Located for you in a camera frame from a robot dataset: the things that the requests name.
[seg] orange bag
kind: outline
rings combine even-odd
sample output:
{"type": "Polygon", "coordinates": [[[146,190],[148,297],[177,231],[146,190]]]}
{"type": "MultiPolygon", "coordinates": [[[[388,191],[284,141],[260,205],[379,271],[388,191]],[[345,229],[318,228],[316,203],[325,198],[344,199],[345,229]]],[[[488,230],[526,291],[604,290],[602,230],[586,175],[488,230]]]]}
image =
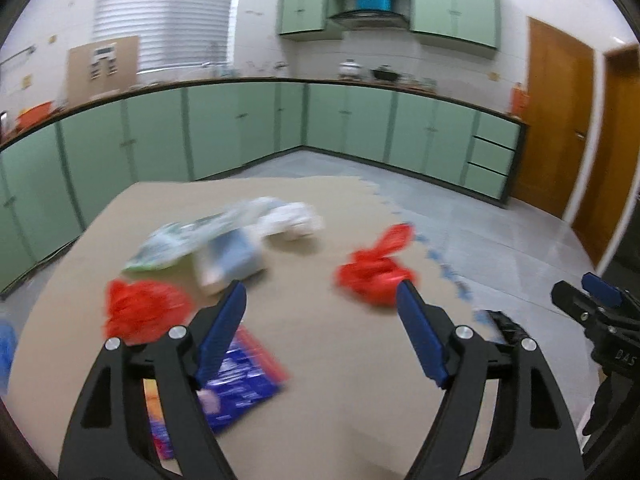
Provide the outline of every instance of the orange bag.
{"type": "Polygon", "coordinates": [[[340,266],[335,279],[372,305],[396,306],[396,288],[402,280],[416,283],[415,273],[401,267],[388,255],[404,249],[414,238],[410,224],[398,224],[385,231],[372,249],[351,254],[351,263],[340,266]]]}
{"type": "Polygon", "coordinates": [[[191,298],[175,285],[113,280],[107,287],[109,319],[104,335],[119,337],[129,345],[151,343],[172,326],[184,323],[192,309],[191,298]]]}

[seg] countertop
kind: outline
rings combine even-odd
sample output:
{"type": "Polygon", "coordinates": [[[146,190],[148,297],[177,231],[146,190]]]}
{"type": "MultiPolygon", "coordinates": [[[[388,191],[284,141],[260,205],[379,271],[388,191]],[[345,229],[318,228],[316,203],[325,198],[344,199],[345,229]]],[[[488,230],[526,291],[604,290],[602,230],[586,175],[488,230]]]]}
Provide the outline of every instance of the countertop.
{"type": "Polygon", "coordinates": [[[446,101],[449,103],[459,104],[462,106],[466,106],[469,108],[474,108],[476,110],[480,110],[481,112],[488,113],[505,120],[511,121],[516,124],[525,124],[518,118],[511,117],[507,114],[497,112],[496,110],[491,110],[490,108],[485,108],[482,106],[478,106],[472,103],[467,103],[465,101],[461,101],[459,99],[453,99],[451,97],[445,97],[438,94],[433,94],[432,92],[423,91],[415,88],[408,88],[403,86],[397,86],[393,84],[383,84],[379,82],[373,81],[350,81],[350,80],[339,80],[339,79],[297,79],[297,78],[276,78],[276,77],[241,77],[241,78],[216,78],[216,79],[197,79],[197,80],[189,80],[189,81],[177,81],[172,83],[164,83],[164,84],[155,84],[150,86],[145,86],[142,88],[138,88],[135,90],[129,90],[121,92],[120,94],[108,96],[101,99],[96,99],[94,101],[87,102],[85,104],[79,105],[73,108],[66,108],[64,110],[60,110],[56,113],[51,114],[45,120],[40,121],[37,124],[34,124],[32,127],[27,128],[21,131],[19,134],[13,136],[10,139],[7,139],[3,142],[0,142],[0,151],[9,147],[10,145],[18,142],[23,137],[27,137],[33,132],[48,126],[49,124],[53,124],[62,120],[71,115],[77,114],[78,112],[82,112],[85,110],[89,110],[90,108],[94,108],[103,104],[119,101],[122,99],[135,97],[144,94],[150,94],[153,92],[159,92],[163,90],[172,90],[176,88],[188,88],[190,86],[202,86],[208,84],[222,84],[222,83],[238,83],[238,82],[295,82],[295,83],[320,83],[320,84],[336,84],[336,85],[345,85],[345,86],[363,86],[366,88],[379,88],[384,90],[395,90],[397,92],[404,92],[407,94],[421,95],[425,97],[431,97],[433,99],[438,99],[441,101],[446,101]]]}

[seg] tile floor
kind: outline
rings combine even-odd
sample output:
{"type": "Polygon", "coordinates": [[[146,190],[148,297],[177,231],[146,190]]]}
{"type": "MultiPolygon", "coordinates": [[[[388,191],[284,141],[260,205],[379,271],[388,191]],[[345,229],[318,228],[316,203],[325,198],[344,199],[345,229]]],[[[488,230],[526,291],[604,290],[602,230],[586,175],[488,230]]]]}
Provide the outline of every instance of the tile floor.
{"type": "MultiPolygon", "coordinates": [[[[589,407],[598,377],[580,326],[549,300],[560,280],[579,286],[593,267],[567,224],[518,200],[507,209],[421,180],[328,155],[294,152],[239,173],[251,176],[359,176],[377,184],[438,257],[449,264],[473,306],[502,310],[535,338],[551,366],[574,420],[589,407]]],[[[45,285],[47,267],[14,292],[2,311],[18,334],[45,285]]]]}

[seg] window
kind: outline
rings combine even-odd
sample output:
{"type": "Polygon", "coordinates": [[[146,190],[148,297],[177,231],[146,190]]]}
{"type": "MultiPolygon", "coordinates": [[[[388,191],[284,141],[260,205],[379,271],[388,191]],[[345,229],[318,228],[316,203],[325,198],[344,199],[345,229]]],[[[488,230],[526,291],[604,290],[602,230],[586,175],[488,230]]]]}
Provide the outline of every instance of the window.
{"type": "Polygon", "coordinates": [[[139,36],[140,71],[225,63],[237,7],[238,0],[98,0],[94,41],[139,36]]]}

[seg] range hood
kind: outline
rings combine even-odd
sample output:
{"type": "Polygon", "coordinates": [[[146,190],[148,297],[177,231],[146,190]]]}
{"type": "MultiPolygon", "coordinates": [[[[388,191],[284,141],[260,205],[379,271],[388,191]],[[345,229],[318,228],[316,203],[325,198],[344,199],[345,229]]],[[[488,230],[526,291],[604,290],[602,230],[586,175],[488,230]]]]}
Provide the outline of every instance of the range hood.
{"type": "Polygon", "coordinates": [[[409,28],[409,21],[391,10],[347,10],[329,18],[347,30],[368,28],[409,28]]]}

